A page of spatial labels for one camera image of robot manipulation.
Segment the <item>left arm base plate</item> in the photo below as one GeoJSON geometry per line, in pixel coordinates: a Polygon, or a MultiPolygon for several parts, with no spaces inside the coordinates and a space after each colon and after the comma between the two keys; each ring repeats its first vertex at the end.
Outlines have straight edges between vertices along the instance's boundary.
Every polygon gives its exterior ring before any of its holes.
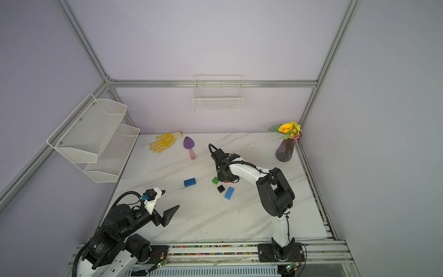
{"type": "Polygon", "coordinates": [[[150,255],[145,264],[159,264],[168,257],[170,247],[168,245],[151,245],[150,255]]]}

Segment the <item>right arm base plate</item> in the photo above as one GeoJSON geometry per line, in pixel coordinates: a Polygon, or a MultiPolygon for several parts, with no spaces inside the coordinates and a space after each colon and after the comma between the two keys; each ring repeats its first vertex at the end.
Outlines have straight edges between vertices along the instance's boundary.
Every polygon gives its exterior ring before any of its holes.
{"type": "Polygon", "coordinates": [[[301,243],[289,243],[286,247],[278,244],[258,244],[258,259],[263,262],[304,262],[305,253],[301,243]]]}

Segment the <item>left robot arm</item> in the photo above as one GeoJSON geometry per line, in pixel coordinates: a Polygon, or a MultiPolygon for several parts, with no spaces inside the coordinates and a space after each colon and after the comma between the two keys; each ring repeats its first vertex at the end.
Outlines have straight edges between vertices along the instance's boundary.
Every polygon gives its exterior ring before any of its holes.
{"type": "Polygon", "coordinates": [[[134,265],[147,264],[151,273],[167,263],[169,247],[153,246],[138,234],[149,223],[166,227],[179,210],[176,205],[159,214],[156,203],[165,190],[151,188],[143,194],[127,191],[111,205],[90,240],[75,256],[73,277],[123,277],[134,265]]]}

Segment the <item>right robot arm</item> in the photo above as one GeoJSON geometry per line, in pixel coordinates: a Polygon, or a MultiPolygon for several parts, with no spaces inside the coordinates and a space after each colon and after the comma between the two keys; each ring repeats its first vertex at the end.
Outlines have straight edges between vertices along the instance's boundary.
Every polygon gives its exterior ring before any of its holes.
{"type": "Polygon", "coordinates": [[[256,186],[264,210],[272,217],[272,254],[262,254],[269,260],[286,261],[295,247],[290,237],[289,214],[295,194],[279,168],[263,169],[242,159],[238,154],[225,153],[208,145],[220,182],[236,183],[246,180],[256,186]]]}

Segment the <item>light blue lego brick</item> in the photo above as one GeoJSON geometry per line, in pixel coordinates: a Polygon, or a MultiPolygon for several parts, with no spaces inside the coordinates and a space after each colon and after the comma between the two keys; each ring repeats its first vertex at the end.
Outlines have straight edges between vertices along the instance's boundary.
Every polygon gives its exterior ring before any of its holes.
{"type": "Polygon", "coordinates": [[[234,188],[233,187],[229,187],[227,190],[226,190],[226,193],[225,193],[225,195],[224,195],[224,198],[225,199],[227,199],[227,200],[231,200],[231,198],[233,197],[233,194],[234,194],[234,188]]]}

